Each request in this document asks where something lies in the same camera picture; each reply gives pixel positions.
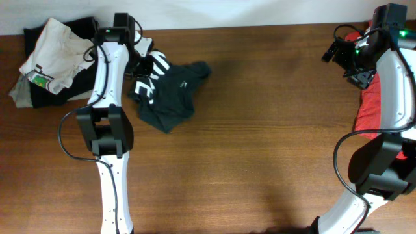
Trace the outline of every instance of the wood grain surface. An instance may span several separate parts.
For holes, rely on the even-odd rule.
[[[164,134],[137,118],[127,184],[135,233],[250,233],[304,228],[344,188],[332,167],[335,143],[351,131],[360,91],[321,56],[336,25],[146,31],[174,64],[206,61],[212,75],[195,93],[195,115]],[[99,233],[97,166],[60,150],[61,107],[17,109],[8,91],[24,62],[22,36],[0,37],[0,233]],[[127,91],[130,82],[125,82]],[[88,157],[74,119],[64,143]],[[366,143],[347,140],[339,166]],[[364,223],[415,233],[416,193]]]

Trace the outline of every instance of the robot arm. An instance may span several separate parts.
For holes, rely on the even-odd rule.
[[[97,32],[96,43],[106,56],[98,49],[96,81],[88,101],[88,104],[94,104],[77,111],[87,148],[97,160],[111,168],[109,171],[105,164],[97,162],[103,200],[101,234],[115,233],[116,224],[121,234],[134,233],[127,197],[127,163],[134,136],[133,127],[122,109],[122,86],[126,72],[137,74],[138,68],[147,69],[140,62],[153,42],[146,38],[135,43],[140,37],[135,31],[135,20],[128,14],[116,14],[114,27]],[[108,120],[109,124],[98,125],[102,120]]]
[[[416,66],[415,34],[404,29],[407,8],[388,4],[374,12],[371,29],[381,32],[369,35],[366,43],[340,44],[335,41],[323,56],[325,62],[342,66],[344,77],[360,88],[367,88],[376,72],[380,76],[382,114],[380,129],[403,129],[415,116],[415,91],[413,75],[409,75],[398,52],[398,46],[411,68]],[[355,152],[350,161],[348,176],[352,188],[369,203],[370,215],[377,208],[393,201],[401,194],[409,194],[416,185],[414,155],[416,129],[399,133],[382,133]],[[407,159],[397,159],[406,150]],[[351,233],[365,219],[367,206],[361,198],[345,190],[336,205],[311,226],[311,233]]]

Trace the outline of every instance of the white arm segment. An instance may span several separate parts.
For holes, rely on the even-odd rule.
[[[104,93],[103,99],[96,103],[93,108],[107,108],[110,104],[115,104],[117,107],[122,106],[122,88],[124,80],[124,70],[127,62],[129,61],[129,51],[125,45],[119,45],[117,42],[105,42],[102,48],[106,52],[107,59],[109,60],[109,77],[107,81],[107,88]],[[96,82],[94,84],[94,90],[88,104],[99,98],[99,95],[103,92],[105,84],[106,65],[104,61],[103,52],[100,48],[98,51],[98,67]]]
[[[119,45],[117,42],[105,42],[102,48],[106,52],[107,59],[110,62],[108,66],[109,76],[103,99],[97,102],[93,108],[107,108],[110,104],[121,107],[124,70],[129,61],[129,52],[125,45]],[[100,48],[97,50],[98,67],[96,82],[88,104],[99,98],[105,84],[105,60]],[[112,166],[111,169],[114,182],[116,183],[118,197],[118,229],[121,234],[130,234],[133,230],[133,223],[130,217],[127,197],[127,163],[129,161],[129,152],[124,153],[121,159],[118,159],[116,155],[105,155],[101,156],[100,160]],[[97,163],[97,165],[101,178],[101,195],[103,198],[103,225],[101,227],[101,234],[114,234],[116,224],[114,219],[115,199],[112,181],[108,169],[101,163]]]
[[[364,197],[371,204],[369,215],[388,202],[382,196],[365,194]],[[335,206],[318,219],[319,234],[350,234],[363,218],[365,208],[363,200],[345,190]]]
[[[416,67],[416,51],[400,49],[412,71]],[[415,100],[410,77],[396,51],[387,50],[377,61],[382,91],[380,129],[405,127],[415,116]],[[402,133],[402,137],[416,140],[416,129]]]
[[[118,197],[118,229],[120,234],[130,234],[133,230],[129,212],[129,201],[127,197],[127,163],[129,161],[129,152],[123,154],[122,159],[116,155],[102,156],[101,161],[112,165],[111,170],[116,182]],[[103,225],[101,234],[114,234],[116,224],[114,223],[114,191],[111,177],[107,167],[97,163],[99,176],[101,178],[101,195],[103,197]]]

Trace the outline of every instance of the clothing pile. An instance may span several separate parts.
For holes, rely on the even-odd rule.
[[[44,26],[24,29],[27,61],[9,93],[16,106],[38,108],[89,98],[97,64],[85,62],[83,54],[97,28],[89,17],[67,23],[49,18]]]
[[[139,118],[164,133],[194,114],[192,95],[209,76],[205,62],[177,66],[159,50],[148,54],[153,69],[133,83],[129,97],[138,103]]]
[[[50,18],[42,27],[24,29],[27,61],[9,93],[16,106],[38,108],[89,98],[97,62],[83,56],[97,30],[93,17],[67,23]],[[140,63],[145,62],[148,69],[136,78],[129,97],[138,103],[141,120],[169,133],[194,114],[192,95],[211,69],[205,62],[172,65],[157,49],[148,51]]]

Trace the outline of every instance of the white wall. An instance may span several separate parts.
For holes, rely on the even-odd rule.
[[[22,34],[48,17],[95,16],[111,26],[115,12],[128,12],[145,30],[357,22],[389,2],[408,5],[408,19],[416,18],[416,0],[0,0],[0,34]]]

